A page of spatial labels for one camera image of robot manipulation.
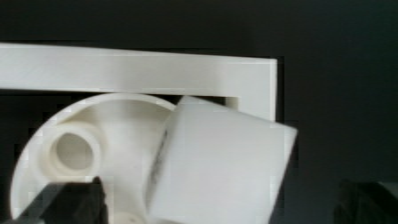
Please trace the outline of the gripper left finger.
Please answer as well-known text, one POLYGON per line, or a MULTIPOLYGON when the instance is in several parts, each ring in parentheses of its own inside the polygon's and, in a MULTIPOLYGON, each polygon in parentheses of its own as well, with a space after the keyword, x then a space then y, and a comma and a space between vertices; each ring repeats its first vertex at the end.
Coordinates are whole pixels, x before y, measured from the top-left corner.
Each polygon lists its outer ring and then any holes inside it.
POLYGON ((102 179, 54 182, 7 224, 109 224, 102 179))

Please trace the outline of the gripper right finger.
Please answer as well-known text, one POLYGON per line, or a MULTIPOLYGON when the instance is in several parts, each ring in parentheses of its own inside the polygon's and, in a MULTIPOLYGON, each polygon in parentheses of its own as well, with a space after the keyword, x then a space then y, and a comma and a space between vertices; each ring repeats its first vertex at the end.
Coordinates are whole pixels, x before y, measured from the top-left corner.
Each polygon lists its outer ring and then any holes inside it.
POLYGON ((341 182, 334 224, 398 224, 398 182, 341 182))

